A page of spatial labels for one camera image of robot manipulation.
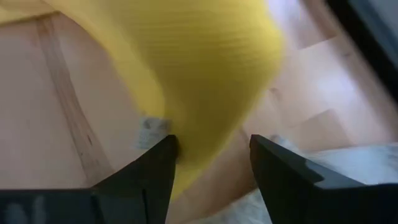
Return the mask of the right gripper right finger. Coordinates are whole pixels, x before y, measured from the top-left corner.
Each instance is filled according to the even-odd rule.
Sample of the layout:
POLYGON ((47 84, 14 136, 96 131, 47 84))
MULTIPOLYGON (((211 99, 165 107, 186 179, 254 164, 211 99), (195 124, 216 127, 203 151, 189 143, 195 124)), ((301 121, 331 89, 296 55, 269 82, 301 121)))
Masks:
POLYGON ((356 180, 253 134, 251 167, 273 223, 354 223, 358 207, 348 195, 356 180))

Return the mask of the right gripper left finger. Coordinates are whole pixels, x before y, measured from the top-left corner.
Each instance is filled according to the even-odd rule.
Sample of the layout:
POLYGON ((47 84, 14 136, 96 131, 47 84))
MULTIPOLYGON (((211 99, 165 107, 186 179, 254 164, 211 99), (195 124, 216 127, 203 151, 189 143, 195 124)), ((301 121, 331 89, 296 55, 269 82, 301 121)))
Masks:
POLYGON ((168 135, 94 186, 96 223, 165 223, 175 178, 178 140, 168 135))

